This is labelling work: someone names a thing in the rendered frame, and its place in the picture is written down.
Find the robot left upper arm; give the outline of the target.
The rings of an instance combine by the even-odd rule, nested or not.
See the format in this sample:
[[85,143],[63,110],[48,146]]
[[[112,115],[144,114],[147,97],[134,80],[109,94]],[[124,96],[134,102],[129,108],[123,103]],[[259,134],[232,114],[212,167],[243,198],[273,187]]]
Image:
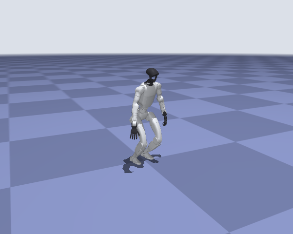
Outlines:
[[162,97],[162,91],[161,91],[161,84],[160,83],[158,83],[158,82],[155,82],[156,84],[157,84],[157,92],[156,92],[156,94],[157,94],[157,101],[158,102],[161,102],[161,101],[163,101],[163,97]]

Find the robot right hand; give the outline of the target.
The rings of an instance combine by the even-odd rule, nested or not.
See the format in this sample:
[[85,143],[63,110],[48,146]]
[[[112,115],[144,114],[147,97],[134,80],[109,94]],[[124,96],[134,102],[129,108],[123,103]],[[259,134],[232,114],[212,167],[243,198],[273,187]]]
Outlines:
[[137,133],[138,133],[138,136],[140,136],[138,130],[137,130],[137,125],[136,126],[132,126],[132,129],[131,129],[131,135],[130,135],[130,138],[132,136],[132,139],[133,139],[133,136],[134,136],[134,140],[135,140],[135,134],[136,134],[136,139],[137,139]]

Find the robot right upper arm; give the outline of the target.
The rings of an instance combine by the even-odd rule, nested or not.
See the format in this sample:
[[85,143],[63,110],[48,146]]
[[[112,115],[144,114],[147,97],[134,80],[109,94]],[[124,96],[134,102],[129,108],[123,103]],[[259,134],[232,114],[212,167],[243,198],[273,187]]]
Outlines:
[[[140,97],[143,93],[144,93],[144,86],[139,86],[135,89],[135,97],[134,97],[133,105],[139,102]],[[139,109],[139,106],[138,106],[138,109]]]

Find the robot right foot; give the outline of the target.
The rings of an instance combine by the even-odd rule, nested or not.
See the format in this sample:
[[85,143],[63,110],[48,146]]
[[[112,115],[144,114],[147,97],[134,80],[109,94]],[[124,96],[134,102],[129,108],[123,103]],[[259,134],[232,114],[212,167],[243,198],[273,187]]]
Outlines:
[[130,157],[130,161],[132,161],[133,163],[140,165],[141,162],[137,159],[137,158],[132,158],[132,156]]

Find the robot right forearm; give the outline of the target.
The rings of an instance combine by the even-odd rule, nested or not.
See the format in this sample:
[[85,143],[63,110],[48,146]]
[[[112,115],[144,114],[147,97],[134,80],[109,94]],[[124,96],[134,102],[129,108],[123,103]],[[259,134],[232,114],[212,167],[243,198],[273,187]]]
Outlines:
[[133,108],[132,108],[132,126],[136,126],[137,125],[137,114],[138,114],[138,105],[134,104]]

